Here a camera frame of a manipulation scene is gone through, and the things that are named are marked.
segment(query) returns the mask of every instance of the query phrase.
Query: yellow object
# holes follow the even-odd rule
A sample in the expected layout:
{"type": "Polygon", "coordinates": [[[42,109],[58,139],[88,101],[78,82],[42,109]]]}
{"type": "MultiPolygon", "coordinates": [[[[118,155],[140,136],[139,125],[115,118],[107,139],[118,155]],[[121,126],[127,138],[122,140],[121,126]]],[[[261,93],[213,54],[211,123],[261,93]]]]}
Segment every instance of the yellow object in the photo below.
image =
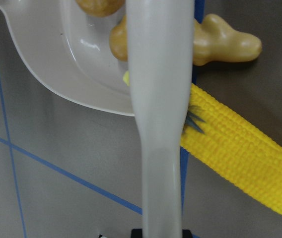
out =
{"type": "MultiPolygon", "coordinates": [[[[129,73],[124,81],[129,85],[129,73]]],[[[204,131],[185,125],[181,146],[245,193],[282,215],[282,147],[192,84],[189,109],[204,131]]]]}
{"type": "Polygon", "coordinates": [[[125,0],[76,0],[80,8],[91,16],[109,16],[121,8],[125,0]]]}
{"type": "MultiPolygon", "coordinates": [[[[215,14],[207,15],[202,24],[194,21],[194,65],[204,65],[210,61],[251,61],[256,59],[262,50],[259,38],[234,30],[215,14]]],[[[111,30],[109,46],[114,57],[122,61],[128,60],[126,16],[111,30]]]]}

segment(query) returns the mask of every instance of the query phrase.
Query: ginger root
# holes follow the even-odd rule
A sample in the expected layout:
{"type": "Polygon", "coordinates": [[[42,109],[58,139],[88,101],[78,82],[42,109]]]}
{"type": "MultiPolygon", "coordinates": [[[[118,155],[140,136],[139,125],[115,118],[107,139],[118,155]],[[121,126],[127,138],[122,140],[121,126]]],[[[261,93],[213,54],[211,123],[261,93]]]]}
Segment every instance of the ginger root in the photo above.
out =
{"type": "Polygon", "coordinates": [[[88,15],[104,17],[119,10],[125,0],[76,0],[76,2],[88,15]]]}
{"type": "MultiPolygon", "coordinates": [[[[204,65],[210,61],[245,62],[256,59],[262,44],[249,33],[234,30],[215,14],[207,15],[201,24],[194,22],[193,64],[204,65]]],[[[112,54],[119,60],[128,60],[126,16],[115,26],[109,38],[112,54]]]]}

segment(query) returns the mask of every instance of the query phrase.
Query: white plate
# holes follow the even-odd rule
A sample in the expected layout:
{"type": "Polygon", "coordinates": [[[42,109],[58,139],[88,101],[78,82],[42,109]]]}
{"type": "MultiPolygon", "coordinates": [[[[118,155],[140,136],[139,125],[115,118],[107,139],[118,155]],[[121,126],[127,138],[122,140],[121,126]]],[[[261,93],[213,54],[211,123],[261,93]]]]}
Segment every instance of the white plate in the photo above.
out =
{"type": "Polygon", "coordinates": [[[0,0],[22,60],[48,89],[75,103],[133,116],[127,63],[109,49],[111,29],[125,13],[96,18],[75,0],[0,0]]]}

